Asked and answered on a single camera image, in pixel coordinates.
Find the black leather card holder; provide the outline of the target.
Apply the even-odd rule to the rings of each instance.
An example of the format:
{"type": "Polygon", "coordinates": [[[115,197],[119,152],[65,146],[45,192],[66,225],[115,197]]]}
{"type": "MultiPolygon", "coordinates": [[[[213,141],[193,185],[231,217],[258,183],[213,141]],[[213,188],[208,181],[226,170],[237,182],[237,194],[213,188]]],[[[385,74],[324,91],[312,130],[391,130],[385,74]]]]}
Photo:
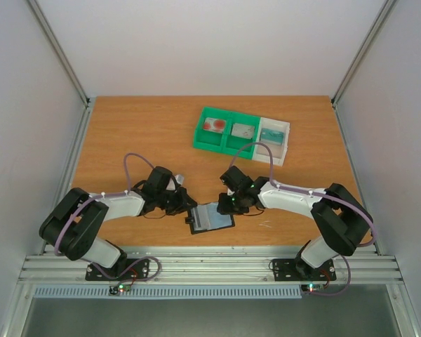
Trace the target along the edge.
{"type": "Polygon", "coordinates": [[[188,224],[191,234],[201,234],[235,226],[234,217],[220,214],[217,207],[217,202],[199,204],[187,212],[185,223],[188,224]]]}

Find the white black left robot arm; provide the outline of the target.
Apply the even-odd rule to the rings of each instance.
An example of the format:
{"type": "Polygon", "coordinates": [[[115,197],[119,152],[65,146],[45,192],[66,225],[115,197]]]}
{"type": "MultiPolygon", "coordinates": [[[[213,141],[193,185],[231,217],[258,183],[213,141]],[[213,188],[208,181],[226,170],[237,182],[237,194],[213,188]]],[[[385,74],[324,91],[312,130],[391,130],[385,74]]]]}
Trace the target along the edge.
{"type": "Polygon", "coordinates": [[[39,236],[57,255],[96,263],[110,279],[121,279],[128,263],[117,246],[98,237],[104,222],[146,216],[156,209],[175,216],[196,206],[182,178],[156,166],[148,179],[123,192],[89,194],[79,187],[71,189],[41,224],[39,236]]]}

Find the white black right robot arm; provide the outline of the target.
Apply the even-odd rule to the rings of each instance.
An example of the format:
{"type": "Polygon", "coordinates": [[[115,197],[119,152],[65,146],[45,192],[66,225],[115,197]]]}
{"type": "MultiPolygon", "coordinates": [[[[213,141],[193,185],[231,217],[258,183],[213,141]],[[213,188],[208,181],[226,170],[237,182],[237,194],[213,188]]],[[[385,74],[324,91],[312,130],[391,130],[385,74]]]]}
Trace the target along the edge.
{"type": "Polygon", "coordinates": [[[220,180],[227,188],[218,199],[222,215],[243,215],[255,207],[296,213],[316,223],[319,237],[307,242],[291,262],[273,265],[276,280],[285,274],[299,281],[315,279],[335,257],[352,256],[367,232],[373,231],[371,215],[343,185],[310,189],[264,176],[253,180],[236,166],[230,166],[220,180]]]}

